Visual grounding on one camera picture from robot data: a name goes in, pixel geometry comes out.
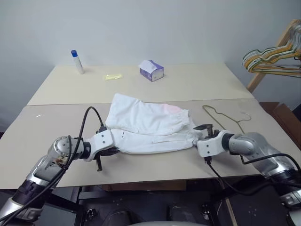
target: beige tabletop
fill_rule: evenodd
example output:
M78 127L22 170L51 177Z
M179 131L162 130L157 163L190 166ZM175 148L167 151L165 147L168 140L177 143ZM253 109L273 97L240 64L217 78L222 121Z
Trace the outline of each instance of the beige tabletop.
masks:
M151 82L132 66L56 66L28 105L110 103L115 93L145 102L254 98L223 63L164 65L165 76ZM123 78L105 81L104 75Z
M212 123L221 129L202 109L211 105L235 119L251 115L251 121L241 123L245 132L256 131L281 152L290 154L301 163L301 152L277 122L253 98L234 100L201 100L167 102L189 109L195 124ZM59 136L78 136L83 105L26 106L0 140L0 189L17 188L24 181L36 161L48 151ZM110 104L93 104L103 120ZM234 133L240 130L232 121L216 116L225 128ZM97 117L89 113L84 138L91 137L99 127ZM129 155L119 153L102 157L103 171L96 171L95 161L76 160L72 163L58 186L84 186L135 181L155 181L188 178L212 178L215 175L199 156L196 148L172 153ZM238 156L222 153L213 157L212 165L224 177L253 175L258 172L251 165L243 165Z

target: white wall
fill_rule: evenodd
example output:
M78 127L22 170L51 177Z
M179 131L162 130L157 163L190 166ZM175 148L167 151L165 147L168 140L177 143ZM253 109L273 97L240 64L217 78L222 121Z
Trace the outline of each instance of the white wall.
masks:
M225 62L246 85L252 49L274 46L300 0L0 0L0 131L56 64ZM268 75L260 101L301 101L301 80Z

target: yellow object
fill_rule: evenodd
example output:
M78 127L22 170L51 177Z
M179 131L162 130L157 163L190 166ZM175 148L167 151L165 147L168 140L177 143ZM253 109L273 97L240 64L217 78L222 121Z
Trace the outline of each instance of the yellow object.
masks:
M122 74L107 74L107 75L103 76L103 80L105 80L105 81L121 79L121 78L123 78Z

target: white pants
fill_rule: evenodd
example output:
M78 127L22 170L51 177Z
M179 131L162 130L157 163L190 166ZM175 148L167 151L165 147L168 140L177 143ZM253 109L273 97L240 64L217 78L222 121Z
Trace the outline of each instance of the white pants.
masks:
M144 103L115 94L106 126L115 146L125 153L162 153L192 147L202 136L194 130L188 110L167 104Z

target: floor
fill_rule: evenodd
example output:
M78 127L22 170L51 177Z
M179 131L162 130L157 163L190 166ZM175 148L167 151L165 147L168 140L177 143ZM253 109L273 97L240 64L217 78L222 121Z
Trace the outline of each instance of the floor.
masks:
M216 183L213 180L196 180L188 184L186 192L109 192L101 199L83 200L85 208L95 208L98 216L85 226L101 226L110 213L119 209L127 209L137 214L144 221L166 220L167 208L173 203L186 206L197 223L209 225L203 218L200 205L215 192ZM100 186L92 186L89 191L100 191ZM57 188L54 193L69 199L72 188ZM0 206L9 195L0 193ZM286 209L281 205L273 188L265 188L260 193L245 197L241 195L230 198L234 214L239 226L286 226ZM222 202L218 212L222 226L231 226L229 213L225 202ZM36 226L72 226L75 214L45 206L42 216L35 222Z

